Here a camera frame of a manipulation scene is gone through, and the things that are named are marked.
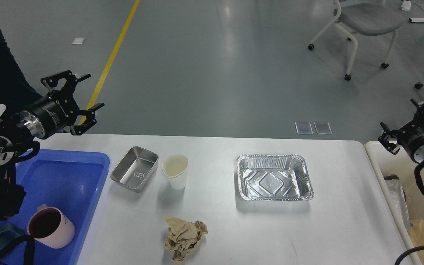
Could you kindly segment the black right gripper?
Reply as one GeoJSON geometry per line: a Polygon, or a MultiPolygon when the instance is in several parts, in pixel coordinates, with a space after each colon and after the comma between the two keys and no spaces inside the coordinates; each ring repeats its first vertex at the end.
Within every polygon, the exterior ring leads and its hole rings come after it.
{"type": "Polygon", "coordinates": [[[411,121],[411,126],[416,129],[405,132],[402,128],[391,130],[387,124],[380,122],[382,134],[378,141],[391,154],[397,154],[403,147],[411,160],[420,164],[424,161],[424,101],[410,101],[417,108],[411,121]]]}

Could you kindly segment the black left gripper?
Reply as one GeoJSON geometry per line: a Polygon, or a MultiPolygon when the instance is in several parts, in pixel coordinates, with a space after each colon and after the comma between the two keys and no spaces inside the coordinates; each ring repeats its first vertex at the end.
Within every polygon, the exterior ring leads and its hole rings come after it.
{"type": "Polygon", "coordinates": [[[96,124],[96,111],[105,106],[104,103],[97,103],[87,110],[80,110],[75,101],[77,84],[90,77],[91,74],[77,75],[72,71],[62,71],[41,78],[40,82],[47,88],[48,93],[19,113],[20,122],[32,136],[39,139],[47,139],[67,126],[70,126],[72,135],[84,134],[96,124]],[[85,120],[74,125],[78,116],[84,117],[85,120]]]}

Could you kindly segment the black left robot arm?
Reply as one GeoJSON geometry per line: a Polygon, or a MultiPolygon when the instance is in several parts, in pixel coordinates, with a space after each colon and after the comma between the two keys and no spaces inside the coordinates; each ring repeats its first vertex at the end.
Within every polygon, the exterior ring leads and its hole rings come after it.
{"type": "MultiPolygon", "coordinates": [[[[7,221],[19,213],[26,192],[16,183],[16,164],[35,157],[40,151],[39,139],[47,139],[65,127],[72,135],[82,135],[96,124],[96,111],[104,103],[82,110],[74,99],[77,84],[91,77],[77,77],[66,70],[44,77],[40,81],[48,93],[26,105],[7,121],[0,122],[0,221],[7,221]]],[[[0,250],[1,259],[26,242],[25,265],[34,263],[35,240],[21,235],[0,250]]]]}

